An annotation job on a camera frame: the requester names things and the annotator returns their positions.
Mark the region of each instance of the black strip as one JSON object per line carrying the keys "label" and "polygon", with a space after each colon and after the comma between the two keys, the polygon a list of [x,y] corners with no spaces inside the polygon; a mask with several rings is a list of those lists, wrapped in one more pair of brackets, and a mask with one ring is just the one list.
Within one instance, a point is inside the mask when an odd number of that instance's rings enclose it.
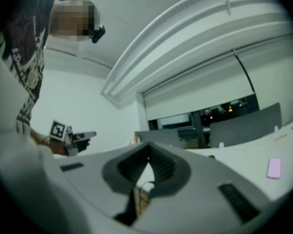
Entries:
{"label": "black strip", "polygon": [[74,170],[74,169],[77,169],[77,168],[80,168],[80,167],[83,167],[83,166],[84,165],[81,164],[81,163],[74,163],[74,164],[61,166],[61,170],[63,172],[67,172],[67,171]]}
{"label": "black strip", "polygon": [[255,93],[255,90],[254,90],[254,87],[253,87],[253,83],[252,83],[252,81],[251,81],[251,78],[249,77],[249,74],[246,72],[246,69],[245,69],[243,63],[240,61],[239,57],[238,57],[236,54],[235,54],[234,56],[235,56],[235,58],[238,60],[238,62],[240,63],[240,65],[241,65],[241,67],[242,67],[242,69],[243,69],[243,71],[244,71],[246,77],[247,77],[248,80],[249,80],[249,83],[250,83],[250,86],[251,86],[251,88],[252,88],[252,91]]}
{"label": "black strip", "polygon": [[218,189],[243,223],[246,223],[259,215],[260,212],[251,205],[251,203],[235,188],[233,184],[223,184],[219,186]]}

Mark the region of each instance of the curved ceiling molding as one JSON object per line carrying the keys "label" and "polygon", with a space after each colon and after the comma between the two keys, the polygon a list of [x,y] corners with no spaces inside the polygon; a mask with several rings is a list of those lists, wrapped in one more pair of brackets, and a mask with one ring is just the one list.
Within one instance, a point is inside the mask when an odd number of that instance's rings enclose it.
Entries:
{"label": "curved ceiling molding", "polygon": [[127,47],[101,93],[122,104],[232,48],[290,34],[291,25],[278,0],[182,0]]}

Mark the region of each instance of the black slot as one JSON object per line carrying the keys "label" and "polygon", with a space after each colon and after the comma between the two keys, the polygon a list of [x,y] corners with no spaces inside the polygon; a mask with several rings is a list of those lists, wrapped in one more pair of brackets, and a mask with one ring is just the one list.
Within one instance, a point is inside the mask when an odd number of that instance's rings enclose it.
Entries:
{"label": "black slot", "polygon": [[61,170],[63,172],[67,172],[67,171],[71,171],[71,170],[74,170],[74,169],[77,169],[77,168],[80,168],[80,167],[83,167],[83,166],[84,165],[81,164],[81,163],[74,163],[74,164],[61,166]]}
{"label": "black slot", "polygon": [[243,223],[248,222],[260,213],[233,184],[223,184],[219,186],[218,189]]}

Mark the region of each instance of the handheld device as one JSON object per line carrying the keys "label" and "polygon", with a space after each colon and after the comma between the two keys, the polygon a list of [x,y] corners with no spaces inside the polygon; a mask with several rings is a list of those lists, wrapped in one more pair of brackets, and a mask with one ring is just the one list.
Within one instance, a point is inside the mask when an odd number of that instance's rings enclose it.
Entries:
{"label": "handheld device", "polygon": [[90,138],[97,135],[96,132],[73,133],[72,127],[53,121],[50,129],[50,137],[63,143],[67,156],[76,156],[87,149]]}
{"label": "handheld device", "polygon": [[281,177],[281,159],[271,158],[268,165],[268,178],[280,178]]}

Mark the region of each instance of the white table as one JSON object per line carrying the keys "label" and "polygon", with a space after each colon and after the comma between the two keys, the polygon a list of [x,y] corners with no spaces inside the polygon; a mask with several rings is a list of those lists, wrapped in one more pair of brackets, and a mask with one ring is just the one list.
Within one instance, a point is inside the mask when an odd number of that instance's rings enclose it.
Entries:
{"label": "white table", "polygon": [[[260,139],[224,148],[187,149],[215,158],[251,181],[271,200],[293,188],[293,122],[276,133]],[[281,178],[267,178],[270,158],[281,159]]]}

